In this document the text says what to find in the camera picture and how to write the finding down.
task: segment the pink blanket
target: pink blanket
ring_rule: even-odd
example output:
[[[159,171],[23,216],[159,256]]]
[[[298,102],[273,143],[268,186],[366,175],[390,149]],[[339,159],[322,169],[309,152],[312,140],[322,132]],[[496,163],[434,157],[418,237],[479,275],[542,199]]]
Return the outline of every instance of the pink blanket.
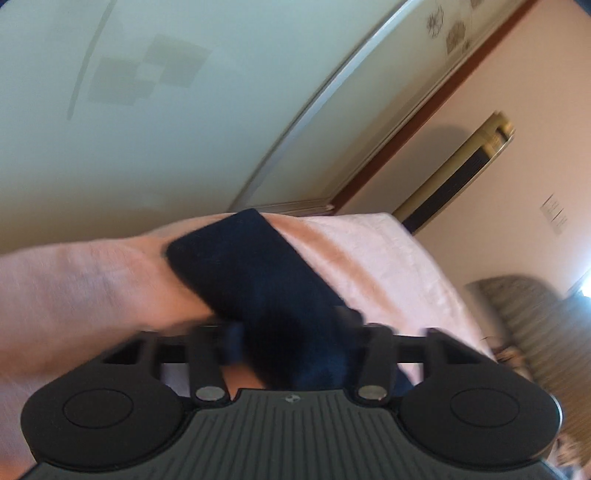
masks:
[[[367,322],[405,335],[440,327],[482,348],[456,292],[392,216],[265,216]],[[19,415],[36,389],[137,330],[166,330],[211,314],[168,269],[162,252],[174,238],[223,217],[0,257],[0,480],[34,463]],[[415,368],[407,372],[418,381]],[[231,390],[256,385],[240,367],[225,375]]]

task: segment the beige wall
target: beige wall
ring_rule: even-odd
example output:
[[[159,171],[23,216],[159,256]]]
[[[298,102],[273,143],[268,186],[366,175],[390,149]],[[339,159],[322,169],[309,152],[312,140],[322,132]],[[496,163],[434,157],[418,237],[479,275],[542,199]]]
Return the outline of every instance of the beige wall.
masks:
[[[341,211],[392,212],[494,110],[514,142],[417,238],[464,285],[525,273],[559,291],[591,268],[591,17],[541,0],[427,125]],[[540,206],[555,194],[557,236]]]

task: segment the ribbed rubber surface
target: ribbed rubber surface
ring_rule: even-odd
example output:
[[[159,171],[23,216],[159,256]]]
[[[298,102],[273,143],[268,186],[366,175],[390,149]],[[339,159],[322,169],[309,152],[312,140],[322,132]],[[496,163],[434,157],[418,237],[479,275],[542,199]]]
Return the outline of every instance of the ribbed rubber surface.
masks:
[[[512,472],[471,472],[432,459],[381,408],[341,391],[243,391],[229,407],[201,411],[168,450],[106,473],[41,464],[27,480],[467,480],[558,478],[539,462]]]

